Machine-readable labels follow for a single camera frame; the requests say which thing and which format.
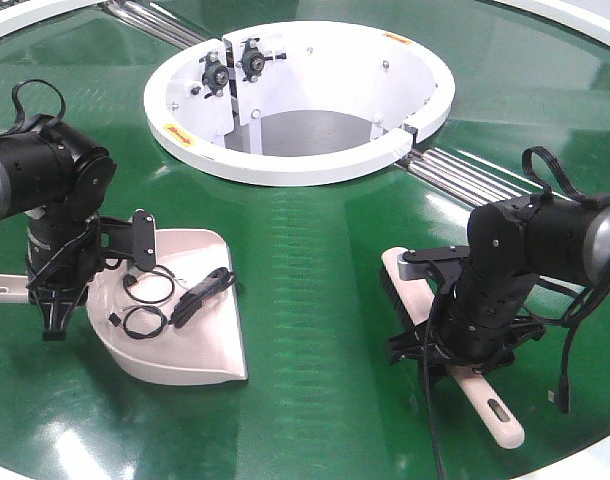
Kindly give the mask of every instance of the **white cylindrical frame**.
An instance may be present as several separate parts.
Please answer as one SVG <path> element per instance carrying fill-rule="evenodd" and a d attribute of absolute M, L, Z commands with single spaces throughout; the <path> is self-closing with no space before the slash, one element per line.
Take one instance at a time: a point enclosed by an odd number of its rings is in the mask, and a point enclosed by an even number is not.
<path fill-rule="evenodd" d="M 94 0 L 31 0 L 0 10 L 0 38 L 56 15 L 97 4 Z"/>
<path fill-rule="evenodd" d="M 236 98 L 229 87 L 218 97 L 200 87 L 206 64 L 201 59 L 212 54 L 225 64 L 229 46 L 236 61 L 250 38 L 271 58 L 257 81 L 248 81 L 237 64 L 231 69 Z M 199 95 L 188 93 L 197 86 Z M 238 182 L 306 186 L 360 177 L 399 160 L 443 124 L 454 90 L 445 63 L 409 39 L 361 25 L 289 22 L 247 28 L 225 35 L 223 42 L 209 40 L 180 52 L 154 72 L 144 103 L 153 135 L 179 160 Z M 389 131 L 319 155 L 279 157 L 224 148 L 233 112 L 253 137 L 260 135 L 261 118 L 289 111 L 339 112 Z M 254 138 L 249 143 L 261 149 Z"/>

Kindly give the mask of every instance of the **black strap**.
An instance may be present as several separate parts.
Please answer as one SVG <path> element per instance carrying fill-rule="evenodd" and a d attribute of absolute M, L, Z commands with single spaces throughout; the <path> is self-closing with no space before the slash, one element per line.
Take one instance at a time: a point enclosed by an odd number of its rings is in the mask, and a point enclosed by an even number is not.
<path fill-rule="evenodd" d="M 547 150 L 545 147 L 537 145 L 535 147 L 530 147 L 523 152 L 523 172 L 527 178 L 543 187 L 543 196 L 546 199 L 552 198 L 552 186 L 540 178 L 536 172 L 534 172 L 534 167 L 532 165 L 533 153 L 538 155 L 545 162 L 549 170 L 554 175 L 554 178 L 556 178 L 558 185 L 569 198 L 580 203 L 584 208 L 592 210 L 602 210 L 606 206 L 610 205 L 610 193 L 598 193 L 590 196 L 584 195 L 576 187 L 574 187 L 574 185 L 572 185 L 572 182 L 563 170 L 563 167 L 561 166 L 556 155 Z"/>
<path fill-rule="evenodd" d="M 23 104 L 21 103 L 21 101 L 18 98 L 18 93 L 20 92 L 21 88 L 23 88 L 25 85 L 27 85 L 29 83 L 42 83 L 43 85 L 47 85 L 48 87 L 50 87 L 52 90 L 54 90 L 56 92 L 56 94 L 58 95 L 58 98 L 61 101 L 60 111 L 58 112 L 58 114 L 55 117 L 52 117 L 45 124 L 45 128 L 50 129 L 50 128 L 54 127 L 65 116 L 65 111 L 67 110 L 67 105 L 65 104 L 65 99 L 63 98 L 63 95 L 61 94 L 61 92 L 54 85 L 52 85 L 51 83 L 49 83 L 45 80 L 42 80 L 40 78 L 31 78 L 29 80 L 23 80 L 22 82 L 19 82 L 16 85 L 14 85 L 14 87 L 12 88 L 12 103 L 14 104 L 14 108 L 16 109 L 16 118 L 14 119 L 14 125 L 12 125 L 9 128 L 9 130 L 7 130 L 2 135 L 11 135 L 14 133 L 18 133 L 22 129 L 23 124 L 25 123 L 25 108 L 23 108 Z"/>
<path fill-rule="evenodd" d="M 533 153 L 538 155 L 549 167 L 552 174 L 554 174 L 556 181 L 568 197 L 576 200 L 577 202 L 581 202 L 585 199 L 585 195 L 579 192 L 574 185 L 572 185 L 572 182 L 569 180 L 567 174 L 563 170 L 563 167 L 561 167 L 556 155 L 547 150 L 545 147 L 537 145 L 535 147 L 530 147 L 523 152 L 523 172 L 527 178 L 543 187 L 543 193 L 545 193 L 545 195 L 552 195 L 552 186 L 541 179 L 538 175 L 536 175 L 536 172 L 534 172 L 534 167 L 532 166 Z"/>

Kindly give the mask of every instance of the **metal rail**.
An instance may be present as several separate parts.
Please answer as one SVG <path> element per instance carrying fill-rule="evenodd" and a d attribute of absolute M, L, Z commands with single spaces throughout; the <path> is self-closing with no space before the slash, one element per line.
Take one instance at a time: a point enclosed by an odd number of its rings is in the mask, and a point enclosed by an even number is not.
<path fill-rule="evenodd" d="M 207 40 L 175 19 L 136 2 L 110 0 L 103 4 L 103 9 L 123 22 L 178 48 L 185 49 Z"/>
<path fill-rule="evenodd" d="M 473 207 L 529 193 L 440 148 L 413 150 L 401 163 L 410 173 Z"/>

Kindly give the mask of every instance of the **screw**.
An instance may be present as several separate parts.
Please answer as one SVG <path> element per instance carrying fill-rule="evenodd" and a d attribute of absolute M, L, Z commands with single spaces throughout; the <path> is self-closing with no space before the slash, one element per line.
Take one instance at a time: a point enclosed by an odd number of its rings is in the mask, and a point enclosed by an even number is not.
<path fill-rule="evenodd" d="M 224 87 L 227 82 L 229 80 L 229 75 L 227 75 L 227 72 L 216 72 L 216 75 L 214 75 L 214 82 L 216 83 L 216 85 L 220 85 L 221 87 Z"/>
<path fill-rule="evenodd" d="M 254 58 L 252 58 L 252 61 L 249 62 L 249 66 L 255 72 L 260 72 L 263 69 L 263 67 L 265 66 L 265 59 L 260 56 L 254 57 Z"/>

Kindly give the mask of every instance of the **motor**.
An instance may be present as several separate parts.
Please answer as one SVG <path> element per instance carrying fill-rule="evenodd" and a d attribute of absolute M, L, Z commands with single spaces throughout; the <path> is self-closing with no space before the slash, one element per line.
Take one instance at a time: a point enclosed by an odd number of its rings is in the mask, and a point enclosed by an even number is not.
<path fill-rule="evenodd" d="M 534 173 L 534 154 L 567 198 L 557 197 Z M 543 147 L 525 150 L 522 163 L 542 192 L 475 208 L 467 225 L 468 246 L 394 247 L 383 254 L 383 279 L 394 287 L 390 293 L 405 328 L 389 340 L 391 362 L 417 360 L 428 397 L 438 380 L 454 377 L 504 448 L 522 444 L 524 432 L 483 375 L 511 365 L 514 350 L 540 339 L 548 325 L 567 328 L 558 392 L 550 399 L 569 412 L 574 336 L 610 293 L 610 194 L 583 195 Z M 543 277 L 585 288 L 576 293 Z M 536 285 L 573 298 L 560 318 L 527 309 Z"/>
<path fill-rule="evenodd" d="M 30 83 L 56 92 L 56 116 L 26 118 L 18 95 Z M 154 217 L 144 210 L 129 221 L 98 214 L 116 163 L 105 147 L 62 121 L 66 104 L 53 85 L 41 79 L 20 82 L 12 89 L 12 102 L 14 125 L 0 133 L 0 220 L 27 213 L 29 301 L 43 315 L 43 339 L 64 340 L 97 272 L 123 260 L 140 271 L 153 270 Z"/>

